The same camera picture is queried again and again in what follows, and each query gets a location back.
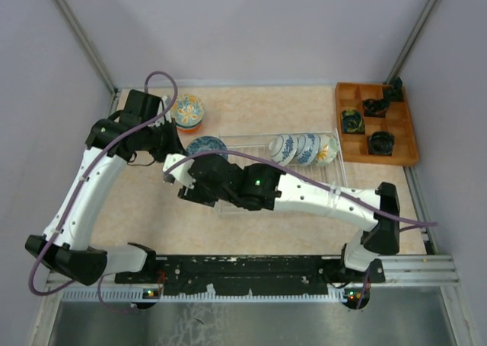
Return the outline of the blue white patterned bowl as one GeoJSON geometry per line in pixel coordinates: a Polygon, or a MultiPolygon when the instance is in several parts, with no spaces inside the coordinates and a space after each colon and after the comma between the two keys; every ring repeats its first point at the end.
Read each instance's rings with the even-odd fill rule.
{"type": "Polygon", "coordinates": [[[294,156],[295,162],[300,166],[309,166],[313,163],[320,149],[320,136],[314,133],[305,133],[298,136],[298,149],[294,156]]]}

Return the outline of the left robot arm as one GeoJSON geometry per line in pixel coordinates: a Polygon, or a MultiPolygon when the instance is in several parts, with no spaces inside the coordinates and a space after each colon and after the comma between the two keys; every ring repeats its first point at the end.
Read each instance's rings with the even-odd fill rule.
{"type": "Polygon", "coordinates": [[[157,277],[153,250],[136,243],[96,249],[91,234],[112,185],[137,152],[149,153],[158,163],[168,154],[183,154],[169,105],[168,96],[131,90],[122,110],[92,126],[80,168],[56,216],[42,234],[26,240],[25,249],[37,264],[84,285],[124,272],[144,283],[157,277]]]}

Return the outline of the yellow floral bowl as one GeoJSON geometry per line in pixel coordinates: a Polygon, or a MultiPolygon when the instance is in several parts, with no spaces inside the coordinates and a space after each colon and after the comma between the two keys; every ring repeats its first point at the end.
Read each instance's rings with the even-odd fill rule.
{"type": "Polygon", "coordinates": [[[339,153],[339,145],[335,135],[321,134],[320,148],[314,159],[314,165],[324,167],[332,163],[339,153]]]}

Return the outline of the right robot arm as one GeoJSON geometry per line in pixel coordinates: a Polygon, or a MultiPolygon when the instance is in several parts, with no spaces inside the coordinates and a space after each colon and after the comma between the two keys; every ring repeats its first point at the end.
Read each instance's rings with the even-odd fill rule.
{"type": "Polygon", "coordinates": [[[247,211],[302,212],[354,224],[358,232],[343,246],[339,264],[347,281],[360,280],[378,256],[399,252],[399,199],[391,183],[331,186],[263,159],[239,167],[212,152],[172,154],[164,174],[182,184],[178,196],[189,202],[212,207],[223,201],[247,211]]]}

